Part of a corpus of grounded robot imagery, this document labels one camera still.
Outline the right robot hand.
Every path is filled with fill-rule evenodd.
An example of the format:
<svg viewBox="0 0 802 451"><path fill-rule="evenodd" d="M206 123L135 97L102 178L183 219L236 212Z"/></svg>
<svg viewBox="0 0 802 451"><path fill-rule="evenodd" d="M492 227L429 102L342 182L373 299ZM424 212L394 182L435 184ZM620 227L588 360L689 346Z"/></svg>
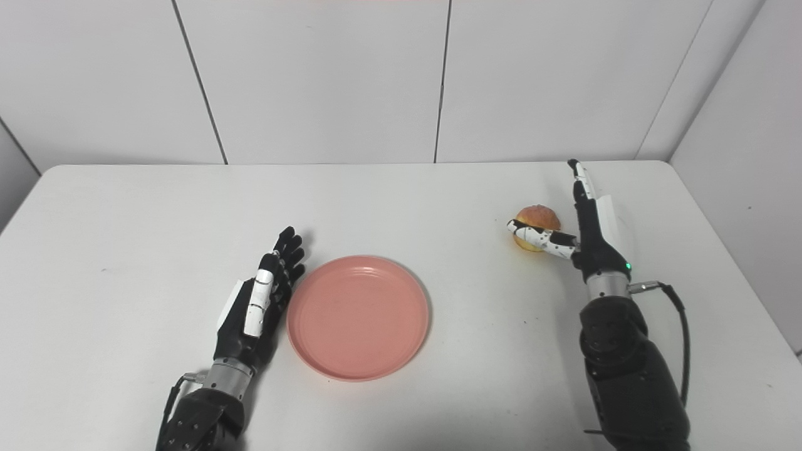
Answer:
<svg viewBox="0 0 802 451"><path fill-rule="evenodd" d="M579 160L567 161L573 176L573 199L580 234L527 225L512 219L507 228L514 237L562 259L569 259L587 280L593 275L619 273L632 280L632 265L625 257L618 216L610 195L596 196L589 171Z"/></svg>

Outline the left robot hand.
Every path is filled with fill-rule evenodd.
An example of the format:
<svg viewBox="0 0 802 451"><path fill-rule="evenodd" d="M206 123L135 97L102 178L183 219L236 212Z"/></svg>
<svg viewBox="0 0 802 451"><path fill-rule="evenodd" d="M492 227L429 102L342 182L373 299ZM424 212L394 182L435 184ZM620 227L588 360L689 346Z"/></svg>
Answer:
<svg viewBox="0 0 802 451"><path fill-rule="evenodd" d="M281 231L273 250L263 255L257 273L233 294L217 330L215 360L237 360L261 371L272 358L279 320L296 283L305 273L303 238L292 226Z"/></svg>

